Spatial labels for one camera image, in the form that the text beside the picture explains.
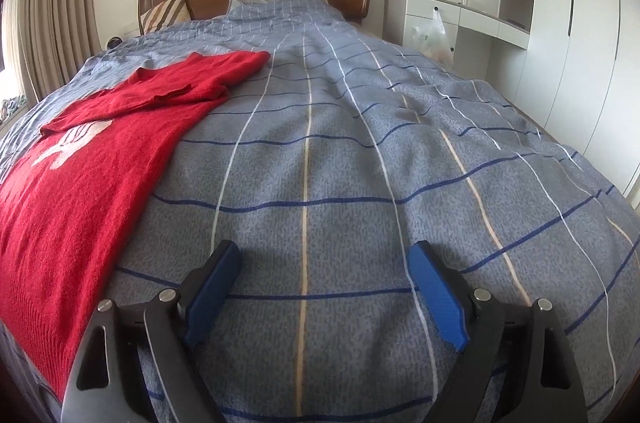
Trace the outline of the red knit sweater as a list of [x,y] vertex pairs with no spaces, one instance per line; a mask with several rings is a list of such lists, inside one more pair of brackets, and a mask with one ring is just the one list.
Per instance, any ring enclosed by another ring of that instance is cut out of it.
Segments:
[[180,138],[266,52],[192,54],[73,102],[1,186],[1,318],[62,395],[89,319]]

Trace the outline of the clothes pile on bench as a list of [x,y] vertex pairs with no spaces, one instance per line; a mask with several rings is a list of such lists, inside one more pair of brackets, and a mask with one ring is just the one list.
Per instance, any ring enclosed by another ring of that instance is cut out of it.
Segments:
[[0,102],[0,123],[4,123],[11,119],[14,114],[26,104],[27,99],[24,95],[3,98]]

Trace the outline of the blue plaid bed duvet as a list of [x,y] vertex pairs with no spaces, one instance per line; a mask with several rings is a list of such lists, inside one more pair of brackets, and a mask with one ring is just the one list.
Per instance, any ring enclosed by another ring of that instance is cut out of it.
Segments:
[[602,422],[639,375],[639,218],[576,150],[484,81],[311,0],[244,5],[122,43],[1,140],[9,171],[38,128],[137,69],[262,48],[265,69],[178,141],[110,291],[141,299],[213,242],[245,252],[203,373],[235,421],[416,421],[454,352],[401,254],[426,240],[469,283],[548,297]]

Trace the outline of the small black round device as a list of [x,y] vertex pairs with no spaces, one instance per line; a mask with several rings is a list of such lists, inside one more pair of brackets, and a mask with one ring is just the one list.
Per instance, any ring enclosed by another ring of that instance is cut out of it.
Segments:
[[119,36],[112,36],[111,39],[106,42],[106,49],[114,50],[114,48],[119,46],[120,44],[122,44],[122,38],[120,38]]

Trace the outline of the white plastic bag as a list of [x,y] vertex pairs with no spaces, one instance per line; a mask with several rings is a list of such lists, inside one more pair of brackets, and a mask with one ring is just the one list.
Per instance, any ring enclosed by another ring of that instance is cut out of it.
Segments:
[[454,48],[450,45],[442,16],[437,6],[433,8],[431,22],[424,27],[412,28],[414,48],[437,65],[450,70],[454,64]]

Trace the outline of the white desk with drawers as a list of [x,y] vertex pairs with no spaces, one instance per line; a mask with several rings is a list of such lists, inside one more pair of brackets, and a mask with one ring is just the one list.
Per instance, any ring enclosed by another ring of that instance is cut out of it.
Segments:
[[445,0],[385,0],[383,39],[425,52],[428,32],[442,20],[451,69],[465,79],[484,80],[492,49],[510,46],[526,52],[529,33],[468,6]]

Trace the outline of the striped pillow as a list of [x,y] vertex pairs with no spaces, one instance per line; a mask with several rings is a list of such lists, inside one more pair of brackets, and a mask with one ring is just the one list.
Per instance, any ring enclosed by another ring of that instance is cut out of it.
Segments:
[[191,20],[186,0],[165,0],[140,16],[140,33],[154,33]]

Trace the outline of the beige curtain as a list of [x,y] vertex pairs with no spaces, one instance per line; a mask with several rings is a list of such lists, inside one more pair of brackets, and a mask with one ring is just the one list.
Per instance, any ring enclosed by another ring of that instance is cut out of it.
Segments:
[[101,50],[93,0],[3,0],[3,53],[34,106]]

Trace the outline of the white wardrobe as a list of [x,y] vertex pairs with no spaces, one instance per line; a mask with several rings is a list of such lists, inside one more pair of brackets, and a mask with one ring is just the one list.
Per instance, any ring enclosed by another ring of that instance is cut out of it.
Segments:
[[501,0],[523,13],[524,52],[503,48],[489,77],[557,142],[629,198],[639,185],[639,0]]

